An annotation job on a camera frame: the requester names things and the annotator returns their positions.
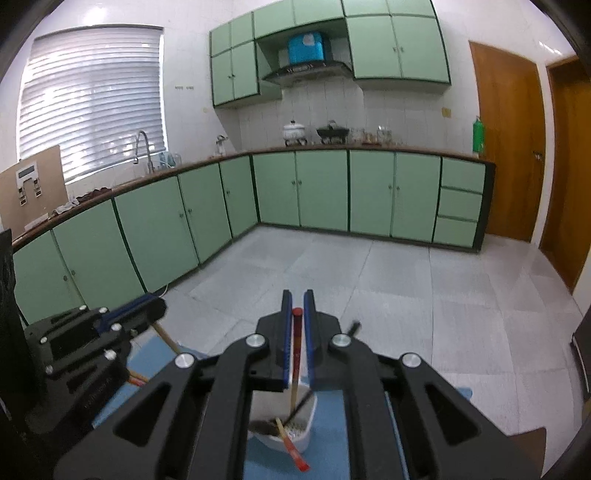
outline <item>tiled floor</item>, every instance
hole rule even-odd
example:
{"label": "tiled floor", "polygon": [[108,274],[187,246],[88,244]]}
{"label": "tiled floor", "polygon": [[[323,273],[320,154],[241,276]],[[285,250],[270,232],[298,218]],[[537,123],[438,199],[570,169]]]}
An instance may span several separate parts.
{"label": "tiled floor", "polygon": [[375,352],[414,351],[512,434],[548,429],[545,468],[580,426],[582,394],[570,337],[582,315],[530,244],[487,236],[479,255],[257,227],[165,295],[163,326],[216,354],[312,288],[317,308]]}

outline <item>faucet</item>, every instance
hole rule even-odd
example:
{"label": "faucet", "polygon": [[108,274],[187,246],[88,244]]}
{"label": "faucet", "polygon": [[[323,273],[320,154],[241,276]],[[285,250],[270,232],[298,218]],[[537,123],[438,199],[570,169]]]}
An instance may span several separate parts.
{"label": "faucet", "polygon": [[138,147],[139,147],[139,136],[143,135],[144,140],[146,142],[146,154],[148,156],[148,173],[154,173],[154,164],[152,163],[152,157],[150,157],[150,144],[148,142],[148,135],[143,130],[138,131],[138,134],[135,136],[135,160],[134,163],[137,165],[139,163],[138,158]]}

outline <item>blue box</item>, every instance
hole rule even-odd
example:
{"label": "blue box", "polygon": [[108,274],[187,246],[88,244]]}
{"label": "blue box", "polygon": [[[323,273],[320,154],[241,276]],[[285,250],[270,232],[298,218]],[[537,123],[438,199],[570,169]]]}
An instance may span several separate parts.
{"label": "blue box", "polygon": [[311,60],[332,60],[330,40],[320,32],[309,32],[289,39],[290,64]]}

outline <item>white pot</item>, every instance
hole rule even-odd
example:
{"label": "white pot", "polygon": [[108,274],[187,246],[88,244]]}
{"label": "white pot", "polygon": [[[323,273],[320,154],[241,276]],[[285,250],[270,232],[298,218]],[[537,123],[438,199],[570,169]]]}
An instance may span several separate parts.
{"label": "white pot", "polygon": [[283,140],[305,140],[306,128],[292,120],[290,124],[283,126]]}

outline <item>drawer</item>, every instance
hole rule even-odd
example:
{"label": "drawer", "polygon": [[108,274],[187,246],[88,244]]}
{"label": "drawer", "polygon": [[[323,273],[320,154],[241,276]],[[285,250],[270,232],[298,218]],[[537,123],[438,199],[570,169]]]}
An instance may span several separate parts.
{"label": "drawer", "polygon": [[450,218],[437,218],[433,243],[472,247],[476,234],[476,222],[464,222]]}
{"label": "drawer", "polygon": [[441,189],[437,214],[444,217],[478,220],[482,195],[479,193],[460,192]]}
{"label": "drawer", "polygon": [[482,193],[485,170],[482,163],[444,158],[441,186]]}

